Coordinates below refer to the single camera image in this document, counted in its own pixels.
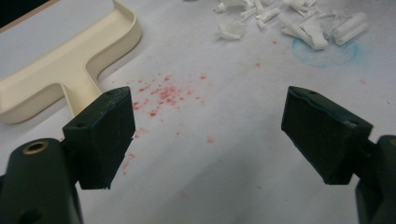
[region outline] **cream plastic tray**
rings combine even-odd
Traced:
[[[101,91],[99,73],[139,41],[136,15],[118,1],[97,23],[0,81],[0,121],[29,119],[62,96],[74,117]]]

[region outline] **white table surface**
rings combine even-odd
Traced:
[[[131,87],[138,131],[111,190],[78,191],[85,223],[358,223],[358,178],[326,186],[280,124],[293,85],[373,123],[372,141],[396,134],[395,1],[318,0],[365,12],[371,26],[346,47],[315,53],[282,35],[277,20],[266,32],[249,21],[241,41],[218,39],[219,23],[243,9],[217,14],[216,0],[121,2],[140,20],[142,39],[99,80],[104,91]],[[109,0],[63,0],[3,32],[0,76],[112,8]],[[160,105],[158,88],[174,88],[175,102]],[[12,150],[62,139],[70,119],[62,99],[25,122],[0,124],[0,174]]]

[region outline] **blue mark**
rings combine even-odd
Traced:
[[[292,52],[300,62],[307,65],[326,68],[342,66],[354,60],[359,54],[359,46],[352,42],[342,47],[330,44],[325,50],[313,51],[302,40],[294,38]]]

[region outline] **screw hole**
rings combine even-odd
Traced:
[[[23,149],[23,154],[33,155],[37,154],[49,146],[48,142],[35,142]]]
[[[38,210],[32,209],[21,214],[18,224],[36,224],[42,217]]]

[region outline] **white debris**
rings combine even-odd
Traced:
[[[245,33],[246,26],[237,20],[228,25],[223,23],[219,25],[219,36],[226,40],[239,40]]]
[[[288,28],[282,28],[282,29],[280,29],[280,31],[283,33],[283,34],[285,34],[285,35],[290,35],[290,36],[293,36],[293,37],[295,37],[295,38],[298,38],[298,39],[300,39],[300,37],[299,36],[297,36],[297,34],[295,34],[294,32],[292,32],[291,30],[289,30]]]
[[[352,18],[338,26],[332,32],[334,38],[341,38],[342,36],[348,34],[349,32],[355,30],[358,26],[362,25],[366,22],[367,16],[366,14],[360,12],[354,15]]]
[[[220,13],[220,12],[224,12],[225,10],[227,10],[227,7],[224,5],[224,3],[220,3],[215,10],[216,10],[216,12]]]
[[[361,24],[360,26],[356,27],[353,31],[350,31],[346,35],[343,35],[341,37],[335,38],[334,39],[335,44],[338,45],[338,46],[343,46],[346,42],[348,42],[349,40],[351,40],[351,39],[355,38],[356,36],[360,35],[365,30],[367,30],[368,27],[369,27],[369,23],[364,22],[363,24]]]
[[[256,5],[257,8],[257,14],[262,14],[264,12],[264,7],[262,6],[262,1],[261,0],[254,0],[254,5]]]
[[[309,47],[313,48],[314,47],[314,43],[312,42],[311,37],[304,32],[303,29],[300,28],[300,26],[298,26],[295,23],[292,23],[290,21],[289,18],[287,18],[283,13],[279,14],[279,20],[280,22],[283,23],[283,25],[288,28],[290,30],[290,32],[293,33],[293,36],[298,36],[300,39],[302,39],[305,44],[307,44]]]
[[[273,17],[277,16],[277,14],[280,13],[279,8],[273,8],[271,10],[265,11],[263,12],[261,15],[256,16],[257,20],[260,20],[262,22],[268,22],[269,20],[271,20]]]
[[[245,10],[253,8],[251,0],[221,0],[221,3],[215,9],[217,12],[224,12],[227,7],[244,7]]]
[[[261,20],[257,20],[257,25],[260,27],[262,30],[268,29],[268,26]]]
[[[311,36],[313,46],[313,50],[321,50],[326,49],[329,43],[324,38],[323,30],[320,27],[320,23],[317,19],[312,18],[311,20],[306,21],[301,25],[304,31]]]
[[[296,10],[303,17],[311,10],[316,0],[283,0],[283,3]]]
[[[241,15],[241,17],[242,17],[242,20],[247,21],[251,16],[253,16],[254,14],[256,14],[256,12],[257,12],[257,9],[254,7],[254,8],[252,8],[252,9],[250,9],[250,10],[241,12],[240,15]]]

